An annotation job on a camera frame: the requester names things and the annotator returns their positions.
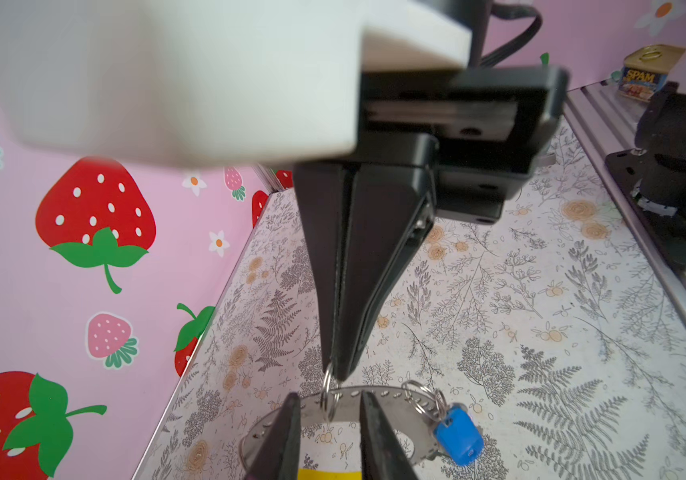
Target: strawberry wallpaper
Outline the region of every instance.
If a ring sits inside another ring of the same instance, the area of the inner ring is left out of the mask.
[[[0,478],[132,476],[265,190],[88,154],[0,110]]]

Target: metal plate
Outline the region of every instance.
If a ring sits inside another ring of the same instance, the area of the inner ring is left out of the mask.
[[[362,392],[373,392],[383,412],[385,412],[391,427],[404,433],[412,440],[413,452],[410,463],[415,465],[423,460],[433,460],[437,455],[447,455],[434,438],[434,429],[437,423],[417,412],[405,397],[405,391],[400,387],[392,386],[351,386],[343,389],[330,390],[330,396],[341,394],[338,406],[335,410],[333,422],[359,422],[359,401]],[[412,397],[418,400],[429,412],[436,411],[436,403],[433,398],[423,393],[410,390]],[[308,427],[327,423],[324,412],[319,407],[319,394],[314,393],[301,399],[300,404],[301,426]],[[261,418],[258,423],[247,433],[239,444],[239,459],[242,466],[248,470],[255,457],[258,455],[263,440],[269,433],[269,429],[279,410],[274,410]]]

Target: screw hole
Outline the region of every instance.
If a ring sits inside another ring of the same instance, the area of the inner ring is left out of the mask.
[[[461,130],[461,135],[467,135],[468,137],[478,137],[482,135],[482,130],[474,127],[467,127]]]

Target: perforated metal ring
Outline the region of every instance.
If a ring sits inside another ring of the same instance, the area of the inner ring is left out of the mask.
[[[425,395],[431,397],[434,400],[434,404],[437,410],[435,414],[426,410],[424,406],[422,406],[417,400],[415,400],[415,398],[412,397],[412,392],[408,388],[410,385],[417,387],[417,389],[419,389],[421,392],[425,393]],[[426,418],[431,419],[433,422],[441,422],[442,419],[445,416],[447,416],[447,400],[444,398],[444,393],[442,393],[441,390],[430,389],[422,383],[418,382],[417,380],[413,379],[403,382],[401,384],[401,389],[405,391],[405,399],[408,402],[410,402],[410,405],[412,405],[418,413],[425,416]]]

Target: metal key ring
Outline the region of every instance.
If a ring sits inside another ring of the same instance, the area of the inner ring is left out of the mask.
[[[407,388],[410,385],[417,387],[421,392],[424,392],[427,396],[434,400],[437,409],[436,414],[431,414],[420,403],[418,403],[415,398],[412,397],[412,392]],[[430,389],[413,379],[403,382],[401,384],[401,389],[405,391],[405,400],[410,402],[410,405],[412,405],[421,415],[426,416],[433,422],[441,422],[441,420],[447,416],[447,399],[444,398],[444,393],[442,393],[440,389]]]
[[[332,405],[330,401],[330,389],[332,387],[332,364],[327,365],[325,370],[325,379],[321,383],[321,392],[319,394],[319,407],[324,411],[327,422],[332,422],[335,417],[335,409],[338,408],[338,400],[341,398],[340,393],[332,394]]]

